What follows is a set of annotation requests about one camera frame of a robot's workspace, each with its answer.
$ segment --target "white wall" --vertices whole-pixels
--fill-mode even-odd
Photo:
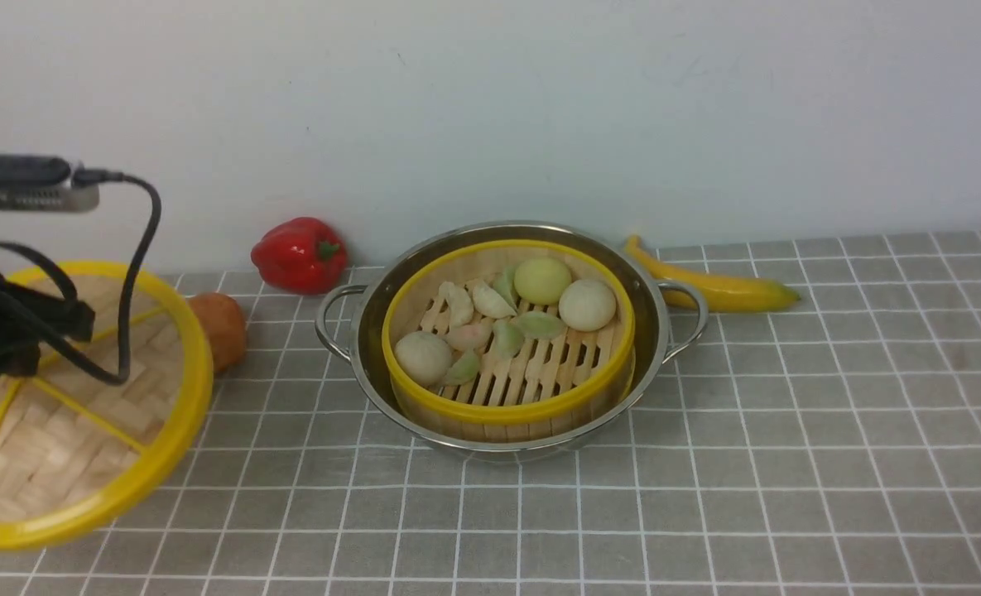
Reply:
[[[365,262],[486,219],[981,226],[981,0],[0,0],[0,151],[156,182],[167,269],[247,267],[301,214]],[[127,259],[145,213],[0,237]]]

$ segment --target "bamboo steamer lid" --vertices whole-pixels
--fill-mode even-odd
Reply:
[[[96,310],[101,367],[118,366],[116,323],[126,267],[63,266]],[[40,272],[13,281],[55,287]],[[39,374],[0,378],[0,548],[80,536],[141,501],[184,455],[213,382],[210,351],[183,297],[141,274],[130,310],[130,378],[112,387],[43,346]]]

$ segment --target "gray tile mat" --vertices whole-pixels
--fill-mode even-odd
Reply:
[[[0,596],[981,594],[981,233],[660,256],[804,300],[714,316],[593,444],[521,468],[461,463],[370,408],[313,335],[319,299],[170,276],[237,296],[247,362],[160,490],[0,554]],[[356,304],[329,310],[336,336]]]

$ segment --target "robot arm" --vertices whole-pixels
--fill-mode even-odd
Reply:
[[[134,176],[72,166],[58,157],[0,155],[0,211],[90,211],[99,204],[98,186],[107,182],[139,185],[152,200],[148,226],[123,280],[118,311],[118,372],[104,370],[67,342],[69,337],[78,342],[89,342],[95,320],[89,305],[78,299],[70,277],[35,249],[1,242],[1,249],[15,252],[42,269],[55,283],[60,297],[13,284],[0,272],[0,376],[35,376],[41,359],[40,343],[45,343],[99,381],[111,385],[122,385],[127,381],[130,373],[130,303],[137,273],[161,216],[156,189]]]

